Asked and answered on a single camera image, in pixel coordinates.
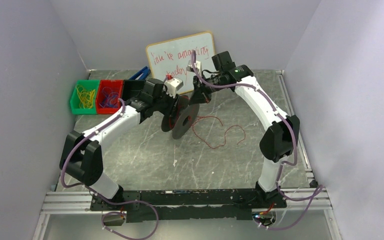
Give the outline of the aluminium frame rail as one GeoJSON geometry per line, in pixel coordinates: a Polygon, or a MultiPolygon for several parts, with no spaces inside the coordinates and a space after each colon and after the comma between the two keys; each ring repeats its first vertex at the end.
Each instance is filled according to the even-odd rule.
{"type": "MultiPolygon", "coordinates": [[[[285,193],[291,198],[303,198],[305,194],[311,194],[315,188],[284,188],[285,193]]],[[[51,215],[104,215],[110,210],[92,210],[92,198],[88,191],[50,191],[45,195],[32,240],[44,240],[46,229],[51,215]]],[[[276,210],[301,211],[304,210],[307,202],[292,202],[287,200],[287,207],[276,210]]],[[[310,210],[323,210],[327,221],[328,231],[333,240],[342,240],[327,190],[323,190],[311,204],[310,210]]]]}

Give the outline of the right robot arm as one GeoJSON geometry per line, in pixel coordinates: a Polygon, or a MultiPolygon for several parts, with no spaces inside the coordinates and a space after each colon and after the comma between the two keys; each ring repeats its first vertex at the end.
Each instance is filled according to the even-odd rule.
{"type": "Polygon", "coordinates": [[[228,51],[214,55],[212,61],[216,73],[205,78],[196,51],[191,51],[188,70],[195,75],[189,103],[209,103],[212,93],[224,89],[230,89],[245,101],[265,130],[259,143],[262,172],[255,189],[264,200],[278,197],[282,194],[279,181],[283,166],[297,164],[296,159],[290,162],[289,157],[297,155],[300,120],[278,107],[259,85],[254,72],[245,64],[236,65],[228,51]]]}

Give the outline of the yellow framed whiteboard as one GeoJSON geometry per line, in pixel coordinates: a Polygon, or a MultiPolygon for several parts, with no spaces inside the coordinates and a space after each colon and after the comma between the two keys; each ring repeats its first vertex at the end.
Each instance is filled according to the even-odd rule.
{"type": "Polygon", "coordinates": [[[167,74],[183,81],[179,93],[193,91],[193,72],[187,71],[192,51],[204,70],[215,71],[212,56],[216,54],[213,34],[209,31],[174,38],[146,47],[152,77],[163,80],[167,74]]]}

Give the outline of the blue tool behind bins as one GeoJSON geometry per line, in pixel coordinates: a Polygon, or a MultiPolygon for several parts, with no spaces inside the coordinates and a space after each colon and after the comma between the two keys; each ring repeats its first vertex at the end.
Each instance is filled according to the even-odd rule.
{"type": "Polygon", "coordinates": [[[132,75],[129,80],[145,80],[151,73],[148,66],[143,67],[141,70],[132,75]]]}

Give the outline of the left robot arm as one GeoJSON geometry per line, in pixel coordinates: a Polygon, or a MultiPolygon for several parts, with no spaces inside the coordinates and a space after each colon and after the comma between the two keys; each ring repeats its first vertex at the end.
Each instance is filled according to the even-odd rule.
{"type": "Polygon", "coordinates": [[[166,117],[176,115],[181,98],[178,91],[182,87],[183,81],[178,78],[149,78],[144,82],[143,89],[130,99],[119,99],[120,109],[107,119],[83,132],[70,132],[60,160],[61,185],[64,188],[84,185],[112,204],[123,202],[123,187],[104,172],[105,150],[154,112],[166,117]]]}

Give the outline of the green storage bin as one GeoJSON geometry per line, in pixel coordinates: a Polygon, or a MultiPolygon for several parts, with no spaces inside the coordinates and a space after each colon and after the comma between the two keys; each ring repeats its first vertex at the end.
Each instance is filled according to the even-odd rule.
{"type": "Polygon", "coordinates": [[[70,108],[73,115],[96,115],[95,100],[98,94],[100,80],[78,80],[70,98],[70,108]]]}

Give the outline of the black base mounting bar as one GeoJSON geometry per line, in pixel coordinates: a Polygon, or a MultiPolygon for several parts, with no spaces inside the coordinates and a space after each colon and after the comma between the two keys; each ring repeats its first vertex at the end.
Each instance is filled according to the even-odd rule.
{"type": "Polygon", "coordinates": [[[223,219],[251,220],[258,212],[287,207],[277,191],[264,193],[256,188],[193,190],[125,190],[126,205],[110,205],[93,196],[93,212],[126,212],[127,223],[155,220],[223,219]]]}

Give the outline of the black storage bin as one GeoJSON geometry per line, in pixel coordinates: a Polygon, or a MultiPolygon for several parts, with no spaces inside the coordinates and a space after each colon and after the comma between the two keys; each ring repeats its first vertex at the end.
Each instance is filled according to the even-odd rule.
{"type": "Polygon", "coordinates": [[[143,90],[146,80],[123,80],[121,98],[124,101],[137,96],[143,90]]]}

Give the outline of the red storage bin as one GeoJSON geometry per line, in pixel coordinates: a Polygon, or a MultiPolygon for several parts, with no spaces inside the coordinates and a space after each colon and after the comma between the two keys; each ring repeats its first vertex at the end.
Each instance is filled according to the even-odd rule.
{"type": "Polygon", "coordinates": [[[96,113],[98,115],[111,115],[117,112],[121,103],[123,80],[102,79],[99,83],[95,99],[96,113]]]}

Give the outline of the black perforated cable spool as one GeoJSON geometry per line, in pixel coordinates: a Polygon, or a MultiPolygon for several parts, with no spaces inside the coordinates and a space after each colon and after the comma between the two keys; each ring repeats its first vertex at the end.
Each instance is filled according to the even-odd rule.
{"type": "Polygon", "coordinates": [[[200,110],[199,104],[189,105],[189,97],[180,96],[178,110],[172,116],[165,115],[161,121],[163,132],[172,131],[172,138],[180,139],[193,125],[200,110]]]}

